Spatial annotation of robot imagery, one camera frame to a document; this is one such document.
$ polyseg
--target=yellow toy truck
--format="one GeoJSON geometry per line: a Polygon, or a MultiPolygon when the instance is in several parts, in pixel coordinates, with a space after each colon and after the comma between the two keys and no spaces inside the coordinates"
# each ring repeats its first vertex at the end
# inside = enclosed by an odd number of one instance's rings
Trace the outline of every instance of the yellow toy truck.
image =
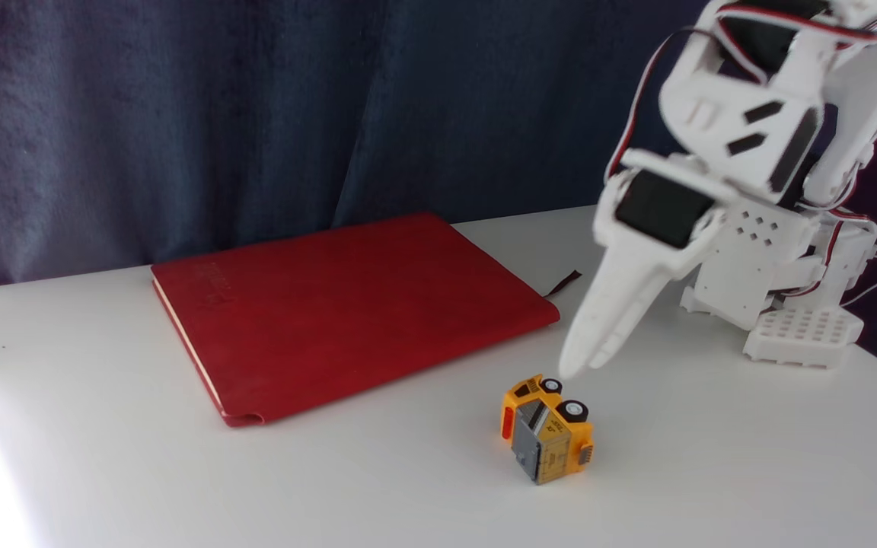
{"type": "Polygon", "coordinates": [[[539,374],[502,398],[502,439],[537,485],[584,470],[595,450],[587,406],[561,399],[562,389],[539,374]]]}

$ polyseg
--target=red book cover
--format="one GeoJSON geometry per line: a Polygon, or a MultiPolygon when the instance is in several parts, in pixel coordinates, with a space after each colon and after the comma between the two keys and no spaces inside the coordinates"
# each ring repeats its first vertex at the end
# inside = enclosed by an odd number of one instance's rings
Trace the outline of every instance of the red book cover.
{"type": "Polygon", "coordinates": [[[560,318],[549,301],[429,214],[151,271],[233,427],[282,419],[560,318]]]}

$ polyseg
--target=white table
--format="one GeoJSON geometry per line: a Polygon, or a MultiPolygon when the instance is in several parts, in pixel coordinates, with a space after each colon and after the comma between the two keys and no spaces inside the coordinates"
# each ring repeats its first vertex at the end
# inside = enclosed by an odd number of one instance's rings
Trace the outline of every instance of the white table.
{"type": "MultiPolygon", "coordinates": [[[[459,228],[546,291],[594,271],[591,215],[459,228]]],[[[533,486],[498,438],[502,393],[554,371],[587,284],[557,295],[560,325],[241,430],[146,267],[2,287],[0,546],[877,547],[877,358],[752,364],[678,287],[565,387],[595,462],[533,486]]]]}

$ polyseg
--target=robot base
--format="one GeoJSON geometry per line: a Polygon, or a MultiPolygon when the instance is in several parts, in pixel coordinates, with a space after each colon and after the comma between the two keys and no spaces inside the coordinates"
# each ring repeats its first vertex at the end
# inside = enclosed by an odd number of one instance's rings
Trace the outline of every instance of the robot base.
{"type": "MultiPolygon", "coordinates": [[[[709,312],[685,288],[682,307],[689,312],[709,312]]],[[[835,368],[862,334],[864,322],[840,306],[821,310],[783,309],[759,316],[746,337],[744,354],[756,362],[835,368]]]]}

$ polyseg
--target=fabric backdrop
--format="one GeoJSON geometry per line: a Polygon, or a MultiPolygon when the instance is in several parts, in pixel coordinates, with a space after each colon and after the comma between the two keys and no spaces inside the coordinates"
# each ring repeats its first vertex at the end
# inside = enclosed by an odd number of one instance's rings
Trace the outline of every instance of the fabric backdrop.
{"type": "MultiPolygon", "coordinates": [[[[591,204],[703,3],[0,0],[0,284],[591,204]]],[[[654,96],[636,143],[665,152],[654,96]]],[[[877,292],[857,308],[877,353],[877,292]]]]}

